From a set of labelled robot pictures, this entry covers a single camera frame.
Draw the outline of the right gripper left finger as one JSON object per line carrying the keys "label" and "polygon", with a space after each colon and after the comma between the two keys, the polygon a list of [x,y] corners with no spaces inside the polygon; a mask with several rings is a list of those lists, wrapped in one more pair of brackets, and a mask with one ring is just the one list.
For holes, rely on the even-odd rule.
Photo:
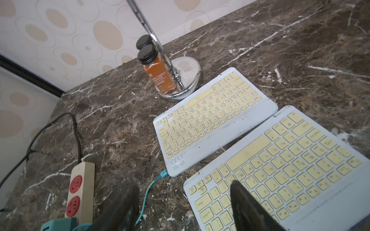
{"label": "right gripper left finger", "polygon": [[139,187],[128,184],[119,193],[107,211],[87,230],[89,231],[133,231],[139,211]]}

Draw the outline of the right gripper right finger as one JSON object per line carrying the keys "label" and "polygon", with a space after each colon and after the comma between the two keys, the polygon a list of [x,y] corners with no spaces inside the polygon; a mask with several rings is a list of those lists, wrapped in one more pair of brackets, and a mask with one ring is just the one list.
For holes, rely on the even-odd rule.
{"label": "right gripper right finger", "polygon": [[232,182],[230,193],[233,217],[238,231],[284,230],[240,182]]}

